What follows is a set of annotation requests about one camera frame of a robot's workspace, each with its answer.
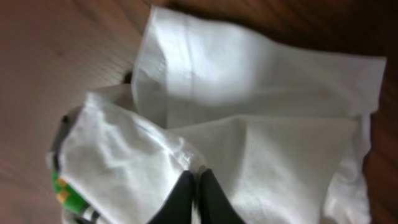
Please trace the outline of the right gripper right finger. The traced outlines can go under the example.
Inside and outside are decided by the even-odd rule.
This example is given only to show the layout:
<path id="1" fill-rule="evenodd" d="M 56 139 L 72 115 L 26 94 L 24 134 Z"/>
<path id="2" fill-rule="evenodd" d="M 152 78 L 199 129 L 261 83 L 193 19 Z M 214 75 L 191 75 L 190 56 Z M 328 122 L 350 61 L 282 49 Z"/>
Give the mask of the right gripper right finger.
<path id="1" fill-rule="evenodd" d="M 201 224 L 244 224 L 211 169 L 201 174 L 198 193 Z"/>

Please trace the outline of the white t-shirt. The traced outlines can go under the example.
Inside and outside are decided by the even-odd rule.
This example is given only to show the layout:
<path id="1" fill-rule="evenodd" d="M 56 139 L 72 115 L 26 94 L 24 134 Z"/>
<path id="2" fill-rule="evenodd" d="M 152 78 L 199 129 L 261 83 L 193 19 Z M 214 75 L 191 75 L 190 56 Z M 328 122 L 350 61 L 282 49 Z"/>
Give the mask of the white t-shirt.
<path id="1" fill-rule="evenodd" d="M 148 223 L 211 169 L 244 223 L 370 223 L 384 57 L 305 50 L 153 7 L 129 83 L 89 92 L 49 153 L 63 223 Z"/>

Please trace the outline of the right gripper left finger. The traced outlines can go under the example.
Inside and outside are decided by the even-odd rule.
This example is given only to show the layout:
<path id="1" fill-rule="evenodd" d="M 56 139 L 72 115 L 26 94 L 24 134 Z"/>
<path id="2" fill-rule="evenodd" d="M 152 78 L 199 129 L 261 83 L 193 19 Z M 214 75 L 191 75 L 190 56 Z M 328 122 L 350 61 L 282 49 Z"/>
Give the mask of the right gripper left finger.
<path id="1" fill-rule="evenodd" d="M 162 208 L 148 224 L 191 224 L 195 196 L 193 174 L 186 170 L 181 173 Z"/>

